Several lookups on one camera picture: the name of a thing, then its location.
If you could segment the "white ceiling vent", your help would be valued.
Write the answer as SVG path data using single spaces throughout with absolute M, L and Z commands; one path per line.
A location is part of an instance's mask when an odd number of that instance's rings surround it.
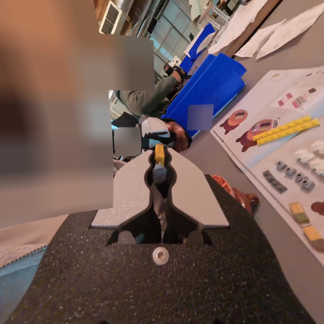
M 99 33 L 114 34 L 122 13 L 122 10 L 113 1 L 108 1 L 103 18 L 100 20 Z

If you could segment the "black office chair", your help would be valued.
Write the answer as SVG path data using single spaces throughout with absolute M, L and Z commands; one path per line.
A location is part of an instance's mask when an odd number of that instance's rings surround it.
M 116 128 L 134 128 L 139 127 L 139 122 L 135 116 L 124 112 L 120 117 L 111 122 L 111 125 Z

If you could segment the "blue plastic bin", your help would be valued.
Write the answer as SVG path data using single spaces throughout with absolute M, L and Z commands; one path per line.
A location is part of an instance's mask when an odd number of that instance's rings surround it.
M 162 118 L 173 119 L 193 137 L 211 130 L 215 117 L 245 87 L 246 68 L 220 53 L 208 55 L 172 100 Z
M 199 57 L 201 51 L 205 49 L 205 47 L 203 47 L 202 49 L 198 50 L 199 46 L 210 34 L 214 35 L 215 29 L 211 23 L 208 23 L 204 28 L 200 30 L 200 32 L 194 37 L 193 41 L 191 41 L 189 46 L 184 51 L 185 57 L 182 60 L 180 67 L 186 73 L 189 73 L 195 60 Z

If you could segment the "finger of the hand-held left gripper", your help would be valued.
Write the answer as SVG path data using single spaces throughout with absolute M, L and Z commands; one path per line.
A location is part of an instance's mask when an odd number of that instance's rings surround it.
M 164 148 L 173 148 L 173 133 L 146 133 L 144 135 L 144 150 L 155 149 L 157 144 L 162 144 Z
M 170 137 L 167 125 L 159 118 L 146 117 L 141 119 L 141 136 L 142 137 Z

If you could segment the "small tan cube brick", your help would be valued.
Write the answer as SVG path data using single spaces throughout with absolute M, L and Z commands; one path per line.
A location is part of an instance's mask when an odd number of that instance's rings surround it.
M 311 245 L 319 252 L 324 252 L 324 239 L 322 235 L 313 225 L 306 225 L 302 227 L 304 235 L 311 243 Z

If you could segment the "person's left hand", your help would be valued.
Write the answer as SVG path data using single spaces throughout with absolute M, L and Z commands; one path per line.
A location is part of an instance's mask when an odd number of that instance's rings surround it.
M 187 150 L 192 143 L 192 138 L 187 134 L 184 128 L 171 120 L 164 121 L 164 123 L 166 124 L 168 130 L 176 136 L 173 149 L 178 153 Z

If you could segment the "brick flowerpot model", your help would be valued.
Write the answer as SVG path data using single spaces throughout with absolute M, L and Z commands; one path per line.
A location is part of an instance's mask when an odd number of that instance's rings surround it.
M 221 176 L 211 175 L 214 179 L 227 193 L 229 193 L 234 199 L 236 199 L 239 204 L 245 208 L 251 215 L 257 210 L 260 200 L 259 197 L 254 193 L 244 193 L 235 187 L 230 186 L 230 184 Z

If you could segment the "small gold Lego tiles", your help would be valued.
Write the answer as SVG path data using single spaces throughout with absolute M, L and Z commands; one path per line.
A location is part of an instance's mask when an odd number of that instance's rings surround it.
M 290 203 L 289 207 L 292 216 L 300 225 L 310 224 L 310 220 L 299 202 Z

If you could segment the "white paper sheet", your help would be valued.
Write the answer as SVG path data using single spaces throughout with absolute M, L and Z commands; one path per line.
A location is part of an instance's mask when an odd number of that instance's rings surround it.
M 260 51 L 261 47 L 271 37 L 274 31 L 284 22 L 286 22 L 286 19 L 268 27 L 258 29 L 251 39 L 235 53 L 235 56 L 241 58 L 252 58 L 256 52 Z
M 208 53 L 214 55 L 236 40 L 245 31 L 249 24 L 254 22 L 258 12 L 266 3 L 267 0 L 252 0 L 245 6 L 240 5 L 231 18 L 225 31 L 221 34 L 216 44 L 213 44 L 209 48 Z
M 260 49 L 256 59 L 263 58 L 278 50 L 300 34 L 307 31 L 324 12 L 324 4 L 319 4 L 286 21 L 279 26 Z

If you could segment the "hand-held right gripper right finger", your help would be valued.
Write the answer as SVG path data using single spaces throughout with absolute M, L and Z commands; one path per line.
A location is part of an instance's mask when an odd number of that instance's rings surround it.
M 204 173 L 176 151 L 165 151 L 169 185 L 166 219 L 175 231 L 228 228 Z

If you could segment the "brick set instruction booklet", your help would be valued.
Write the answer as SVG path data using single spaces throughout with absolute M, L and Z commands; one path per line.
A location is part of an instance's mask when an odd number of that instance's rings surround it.
M 265 196 L 283 220 L 323 266 L 323 253 L 317 251 L 304 235 L 303 226 L 292 216 L 289 204 L 299 202 L 313 225 L 323 237 L 324 177 L 318 176 L 308 164 L 296 160 L 299 149 L 313 152 L 311 144 L 324 140 L 324 68 L 313 67 L 269 71 L 224 118 L 211 130 L 235 164 Z M 293 120 L 310 116 L 320 126 L 289 135 L 258 146 L 253 136 Z M 314 154 L 315 158 L 323 156 Z M 305 174 L 315 182 L 311 191 L 301 189 L 301 182 L 285 177 L 276 163 L 283 161 L 297 173 Z M 268 183 L 263 172 L 269 170 L 287 191 L 279 194 Z

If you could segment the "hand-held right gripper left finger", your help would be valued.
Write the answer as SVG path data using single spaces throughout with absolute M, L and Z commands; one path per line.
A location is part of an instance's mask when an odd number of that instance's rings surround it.
M 153 152 L 144 152 L 126 163 L 113 179 L 113 207 L 98 210 L 94 228 L 117 229 L 147 210 L 152 204 L 148 172 Z

